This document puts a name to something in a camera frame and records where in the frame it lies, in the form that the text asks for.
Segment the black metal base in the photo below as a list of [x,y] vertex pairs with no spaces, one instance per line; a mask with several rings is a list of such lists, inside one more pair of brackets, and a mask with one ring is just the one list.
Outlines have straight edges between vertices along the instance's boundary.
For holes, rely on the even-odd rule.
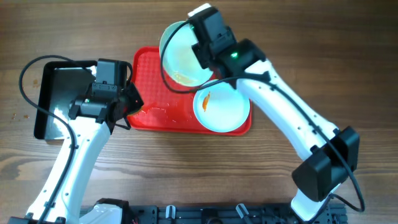
[[[176,207],[175,219],[166,219],[166,208],[156,206],[130,206],[137,224],[209,224],[208,214],[216,213],[223,224],[244,224],[235,207]],[[295,217],[289,203],[246,206],[253,224],[299,224],[305,223]],[[91,208],[82,209],[80,215]],[[314,221],[316,224],[347,224],[346,209],[343,204],[331,203]]]

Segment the green led light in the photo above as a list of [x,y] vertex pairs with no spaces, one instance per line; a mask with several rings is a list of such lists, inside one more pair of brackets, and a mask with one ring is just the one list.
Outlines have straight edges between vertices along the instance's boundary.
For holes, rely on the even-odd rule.
[[237,57],[238,57],[238,53],[237,53],[237,52],[233,52],[233,53],[231,54],[231,57],[232,57],[232,58],[237,58]]

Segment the orange food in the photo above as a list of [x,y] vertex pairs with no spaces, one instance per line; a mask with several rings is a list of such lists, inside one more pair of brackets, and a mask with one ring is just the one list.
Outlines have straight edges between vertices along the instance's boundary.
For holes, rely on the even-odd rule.
[[203,107],[203,109],[205,110],[205,112],[206,112],[207,103],[209,102],[209,99],[210,99],[210,92],[209,92],[209,94],[207,94],[207,96],[205,97],[205,100],[203,100],[202,107]]

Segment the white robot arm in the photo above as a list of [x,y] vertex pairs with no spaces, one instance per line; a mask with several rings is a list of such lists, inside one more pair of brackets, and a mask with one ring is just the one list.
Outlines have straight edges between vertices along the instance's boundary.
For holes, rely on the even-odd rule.
[[[44,58],[60,58],[79,66],[69,58],[58,55],[39,57],[22,70],[19,87],[22,96],[22,77],[34,62]],[[113,132],[116,121],[127,114],[138,111],[144,104],[134,84],[127,77],[127,62],[99,59],[96,68],[96,82],[91,83],[84,95],[77,96],[70,104],[68,115],[70,137],[67,137],[55,161],[51,173],[36,198],[29,207],[25,218],[12,217],[9,223],[120,223],[128,202],[105,200],[95,206],[90,213],[80,218],[80,208],[88,180],[95,161]],[[29,99],[27,101],[39,108]]]
[[[293,98],[306,114],[312,115],[313,119],[329,139],[335,137],[333,131],[337,127],[321,117],[297,96],[281,77],[278,76],[270,61],[257,61],[245,69],[245,72],[259,75],[269,72],[273,84],[278,85],[280,89]],[[291,102],[279,92],[272,90],[270,86],[260,81],[242,78],[236,81],[236,88],[260,107],[268,118],[274,122],[285,134],[296,150],[297,155],[303,161],[312,155],[311,147],[318,146],[321,148],[325,145],[325,140],[313,132],[313,128],[309,125],[308,121],[297,111]],[[309,221],[318,213],[325,200],[314,202],[298,190],[291,202],[291,207],[302,220]]]

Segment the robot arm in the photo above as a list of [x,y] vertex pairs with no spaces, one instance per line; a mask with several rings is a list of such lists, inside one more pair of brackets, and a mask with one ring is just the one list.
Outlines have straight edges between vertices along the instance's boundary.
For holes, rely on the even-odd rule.
[[[126,62],[98,60],[96,82],[90,84],[88,93],[71,102],[68,113],[76,149],[71,149],[71,139],[67,137],[42,191],[29,207],[24,220],[44,218],[43,221],[47,223],[99,224],[122,219],[122,208],[105,203],[96,205],[96,209],[82,219],[79,217],[91,171],[116,121],[138,111],[144,104],[134,84],[130,80],[126,82],[128,66]],[[75,152],[67,167],[71,150]],[[60,180],[64,168],[67,173]],[[49,202],[58,181],[62,181],[61,186],[53,202]],[[49,207],[48,213],[41,217],[46,207]],[[18,218],[13,219],[9,223],[25,223],[18,222]]]
[[[278,76],[270,61],[257,61],[245,69],[245,72],[259,75],[269,72],[272,83],[278,85],[279,88],[289,94],[289,96],[303,108],[306,114],[312,114],[316,123],[329,139],[335,137],[334,130],[336,130],[337,127],[314,112],[314,110],[297,96],[280,76]],[[297,155],[303,161],[312,155],[310,149],[313,146],[321,148],[326,143],[318,134],[313,132],[313,128],[297,109],[279,92],[272,90],[270,86],[263,82],[242,78],[236,81],[236,88],[260,107],[269,119],[274,122],[285,134],[286,138],[296,150]],[[318,213],[319,209],[325,203],[325,200],[326,199],[323,199],[321,202],[314,202],[298,189],[296,196],[291,202],[291,207],[302,220],[309,221]]]
[[335,150],[351,171],[356,169],[358,134],[350,127],[340,131],[314,112],[284,83],[254,43],[236,41],[216,8],[204,4],[188,16],[198,40],[192,50],[201,67],[221,75],[258,105],[304,161],[292,173],[298,191],[291,207],[303,221],[313,220],[329,194],[348,178]]

